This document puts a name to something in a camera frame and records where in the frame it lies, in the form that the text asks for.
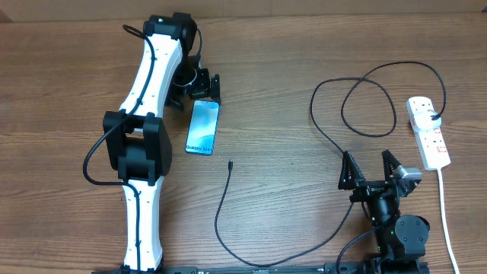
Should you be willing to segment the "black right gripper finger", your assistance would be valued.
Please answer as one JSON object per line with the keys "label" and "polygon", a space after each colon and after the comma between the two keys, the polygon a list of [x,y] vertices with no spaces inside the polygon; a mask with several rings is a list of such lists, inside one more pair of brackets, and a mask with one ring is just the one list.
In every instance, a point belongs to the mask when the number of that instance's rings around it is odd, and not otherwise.
{"label": "black right gripper finger", "polygon": [[339,190],[353,190],[365,184],[365,177],[349,151],[342,153],[342,169],[339,177]]}
{"label": "black right gripper finger", "polygon": [[385,150],[381,153],[384,165],[385,180],[393,181],[394,172],[399,168],[401,163],[393,156],[389,150]]}

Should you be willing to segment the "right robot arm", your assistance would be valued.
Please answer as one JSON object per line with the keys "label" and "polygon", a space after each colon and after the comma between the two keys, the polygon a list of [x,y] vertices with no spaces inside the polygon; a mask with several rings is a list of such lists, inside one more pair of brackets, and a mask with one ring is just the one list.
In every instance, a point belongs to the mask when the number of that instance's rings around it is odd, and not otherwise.
{"label": "right robot arm", "polygon": [[[342,170],[338,188],[351,190],[349,200],[359,203],[367,212],[371,229],[348,242],[340,251],[337,273],[428,273],[425,244],[430,231],[428,221],[418,215],[403,215],[399,204],[422,181],[417,167],[403,166],[390,151],[382,152],[383,180],[366,180],[348,151],[342,153]],[[377,252],[364,256],[359,263],[344,263],[342,257],[351,246],[374,235]]]}

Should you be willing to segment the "blue Galaxy smartphone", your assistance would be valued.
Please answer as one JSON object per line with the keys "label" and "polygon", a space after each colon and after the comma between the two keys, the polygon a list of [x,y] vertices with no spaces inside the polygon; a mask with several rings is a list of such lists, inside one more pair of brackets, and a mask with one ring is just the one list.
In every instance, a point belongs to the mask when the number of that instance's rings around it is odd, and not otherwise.
{"label": "blue Galaxy smartphone", "polygon": [[220,105],[214,101],[196,100],[189,125],[185,150],[190,154],[212,155]]}

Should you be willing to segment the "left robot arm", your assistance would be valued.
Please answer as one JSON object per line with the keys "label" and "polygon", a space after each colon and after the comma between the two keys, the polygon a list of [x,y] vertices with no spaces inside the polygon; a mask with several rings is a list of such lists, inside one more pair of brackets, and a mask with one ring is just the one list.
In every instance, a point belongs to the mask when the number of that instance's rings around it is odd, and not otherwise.
{"label": "left robot arm", "polygon": [[127,248],[119,273],[160,273],[160,197],[172,162],[165,107],[182,110],[181,98],[221,103],[220,77],[191,55],[201,33],[187,13],[152,15],[135,35],[145,48],[132,89],[116,112],[108,111],[103,130],[111,167],[126,196]]}

